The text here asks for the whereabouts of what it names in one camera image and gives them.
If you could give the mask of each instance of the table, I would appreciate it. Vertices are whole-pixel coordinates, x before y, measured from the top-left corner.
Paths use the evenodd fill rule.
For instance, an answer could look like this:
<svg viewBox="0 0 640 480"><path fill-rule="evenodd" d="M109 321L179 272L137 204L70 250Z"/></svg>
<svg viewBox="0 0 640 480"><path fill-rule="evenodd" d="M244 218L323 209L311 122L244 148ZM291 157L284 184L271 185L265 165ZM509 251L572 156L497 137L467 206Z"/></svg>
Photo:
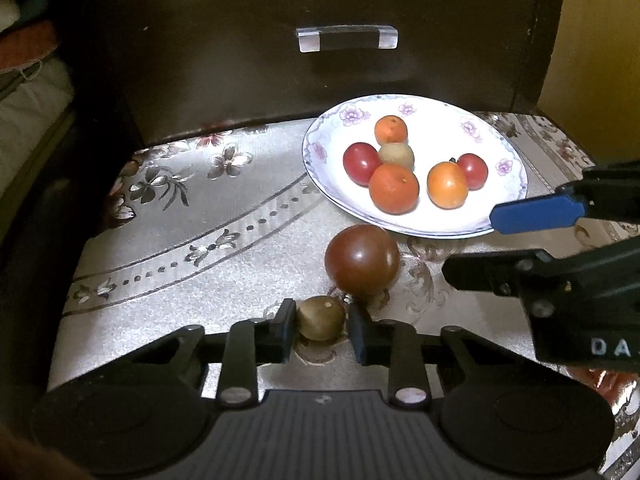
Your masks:
<svg viewBox="0 0 640 480"><path fill-rule="evenodd" d="M581 176L588 156L549 120L480 112L507 136L529 177L529 196ZM208 333L272 316L283 298L337 294L324 273L324 249L356 219L306 176L300 146L312 120L268 124L171 142L137 152L106 200L102 232L85 245L60 322L50 370L54 387L187 324ZM463 326L533 358L518 300L453 290L440 272L448 254L542 247L556 257L638 234L638 227L581 220L535 234L492 233L467 240L395 235L400 276L370 307L375 319L437 334ZM360 367L348 341L296 344L290 362L258 369L258 385L306 390L385 391L386 369ZM204 396L216 389L211 365ZM433 369L435 396L441 393ZM616 435L602 470L618 480L640 454L640 388L614 406Z"/></svg>

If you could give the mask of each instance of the white plate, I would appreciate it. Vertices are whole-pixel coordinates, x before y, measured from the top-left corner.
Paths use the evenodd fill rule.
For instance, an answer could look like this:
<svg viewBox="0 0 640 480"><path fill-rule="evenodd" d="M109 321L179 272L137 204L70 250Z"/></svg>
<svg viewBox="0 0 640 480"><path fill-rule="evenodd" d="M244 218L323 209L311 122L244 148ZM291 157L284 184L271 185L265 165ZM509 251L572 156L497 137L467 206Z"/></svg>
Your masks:
<svg viewBox="0 0 640 480"><path fill-rule="evenodd" d="M342 155L354 142L380 147L373 129L386 115L404 119L415 153L420 197L415 209L403 215L376 208L369 190L354 183L342 166ZM427 174L438 162L463 153L482 157L489 177L482 189L469 192L462 207L440 209L427 194ZM417 237L469 238L490 233L489 213L494 205L527 195L526 170L507 139L475 115L425 97L383 94L343 102L310 126L302 156L311 179L336 205L374 225Z"/></svg>

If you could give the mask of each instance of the wall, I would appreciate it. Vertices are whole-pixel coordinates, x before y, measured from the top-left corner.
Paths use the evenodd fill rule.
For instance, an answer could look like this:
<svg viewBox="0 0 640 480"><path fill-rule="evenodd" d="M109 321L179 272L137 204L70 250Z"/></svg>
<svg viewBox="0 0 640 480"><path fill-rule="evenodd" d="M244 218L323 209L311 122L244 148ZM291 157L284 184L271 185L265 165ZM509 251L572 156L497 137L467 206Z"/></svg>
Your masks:
<svg viewBox="0 0 640 480"><path fill-rule="evenodd" d="M538 107L597 161L640 158L640 0L564 0Z"/></svg>

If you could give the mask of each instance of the orange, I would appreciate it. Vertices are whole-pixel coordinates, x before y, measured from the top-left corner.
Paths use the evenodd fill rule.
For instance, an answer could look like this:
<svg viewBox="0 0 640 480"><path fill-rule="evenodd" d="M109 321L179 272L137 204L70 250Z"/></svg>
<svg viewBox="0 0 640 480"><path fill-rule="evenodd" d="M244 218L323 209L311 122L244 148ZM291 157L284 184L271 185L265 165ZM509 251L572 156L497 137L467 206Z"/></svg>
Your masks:
<svg viewBox="0 0 640 480"><path fill-rule="evenodd" d="M395 115L386 115L378 119L373 131L378 144L405 142L407 138L406 123Z"/></svg>
<svg viewBox="0 0 640 480"><path fill-rule="evenodd" d="M380 211L398 215L418 202L420 184L415 175L398 164L383 164L369 180L369 195Z"/></svg>
<svg viewBox="0 0 640 480"><path fill-rule="evenodd" d="M455 162L440 162L429 170L427 192L431 201L438 207L460 207L469 194L465 173Z"/></svg>

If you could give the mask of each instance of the oval plate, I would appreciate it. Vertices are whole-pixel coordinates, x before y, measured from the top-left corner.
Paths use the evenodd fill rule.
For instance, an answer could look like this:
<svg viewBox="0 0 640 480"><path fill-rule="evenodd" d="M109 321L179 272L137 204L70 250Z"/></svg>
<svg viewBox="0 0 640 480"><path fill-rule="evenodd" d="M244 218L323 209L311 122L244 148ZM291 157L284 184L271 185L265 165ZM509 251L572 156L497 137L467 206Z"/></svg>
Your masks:
<svg viewBox="0 0 640 480"><path fill-rule="evenodd" d="M415 153L414 173L420 183L417 206L402 215L376 208L369 190L354 183L342 166L342 155L354 142L380 147L373 130L376 121L386 115L400 116L406 122ZM482 189L469 192L462 207L440 209L427 194L427 174L438 162L463 153L481 156L489 177ZM411 236L470 238L490 233L491 209L527 195L527 172L507 139L475 115L425 97L372 95L334 106L306 132L302 156L309 177L329 200L364 221Z"/></svg>

